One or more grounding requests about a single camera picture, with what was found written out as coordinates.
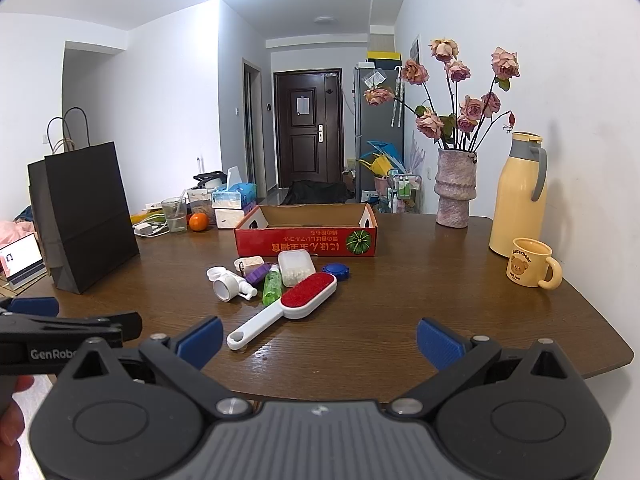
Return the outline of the person's left hand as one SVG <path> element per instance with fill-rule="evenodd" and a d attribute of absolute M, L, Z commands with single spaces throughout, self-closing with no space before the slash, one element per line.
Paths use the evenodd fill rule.
<path fill-rule="evenodd" d="M 1 413 L 1 442 L 9 448 L 17 444 L 25 429 L 23 412 L 13 400 L 13 395 L 27 391 L 34 383 L 35 378 L 32 376 L 18 376 L 9 395 L 9 406 Z"/>

